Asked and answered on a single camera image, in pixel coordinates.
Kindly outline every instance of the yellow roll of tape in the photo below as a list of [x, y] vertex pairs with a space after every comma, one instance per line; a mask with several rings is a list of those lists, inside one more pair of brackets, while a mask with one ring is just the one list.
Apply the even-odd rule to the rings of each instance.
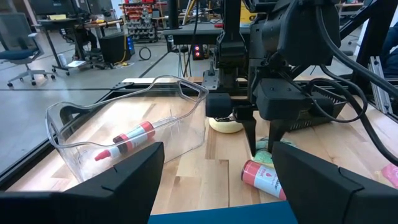
[[243, 129], [243, 125], [231, 120], [230, 118], [214, 119], [209, 118], [210, 127], [220, 133], [230, 134], [236, 133]]

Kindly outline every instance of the clear plastic bin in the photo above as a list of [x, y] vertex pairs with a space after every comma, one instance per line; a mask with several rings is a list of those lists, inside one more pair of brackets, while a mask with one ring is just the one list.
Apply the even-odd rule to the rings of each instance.
[[162, 76], [145, 90], [94, 105], [50, 106], [47, 134], [79, 182], [157, 141], [168, 162], [203, 144], [207, 94], [200, 85]]

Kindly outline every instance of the black monitor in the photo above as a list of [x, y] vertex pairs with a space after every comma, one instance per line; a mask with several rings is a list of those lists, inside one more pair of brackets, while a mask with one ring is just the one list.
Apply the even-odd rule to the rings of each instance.
[[75, 0], [29, 0], [36, 16], [76, 14]]

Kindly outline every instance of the blue office chair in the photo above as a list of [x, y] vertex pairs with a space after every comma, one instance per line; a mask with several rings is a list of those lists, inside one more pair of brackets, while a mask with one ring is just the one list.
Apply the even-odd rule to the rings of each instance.
[[26, 72], [19, 74], [17, 77], [8, 80], [7, 86], [12, 87], [12, 81], [26, 76], [31, 77], [32, 85], [36, 85], [34, 75], [51, 75], [55, 78], [53, 72], [46, 72], [44, 70], [31, 70], [28, 67], [39, 56], [43, 55], [42, 47], [37, 44], [35, 37], [36, 33], [30, 31], [29, 23], [24, 13], [1, 13], [0, 14], [0, 42], [5, 51], [0, 52], [0, 60], [4, 62], [11, 62], [16, 65], [25, 65]]

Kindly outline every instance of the green object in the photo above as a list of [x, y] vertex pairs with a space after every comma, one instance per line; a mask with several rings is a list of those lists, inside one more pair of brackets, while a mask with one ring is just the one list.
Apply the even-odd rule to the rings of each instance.
[[[269, 153], [267, 149], [268, 140], [268, 137], [264, 137], [256, 142], [257, 152], [256, 156], [254, 156], [253, 161], [273, 167], [274, 163], [272, 162], [272, 154]], [[289, 141], [287, 139], [282, 139], [280, 141], [295, 147], [295, 144], [292, 141]]]

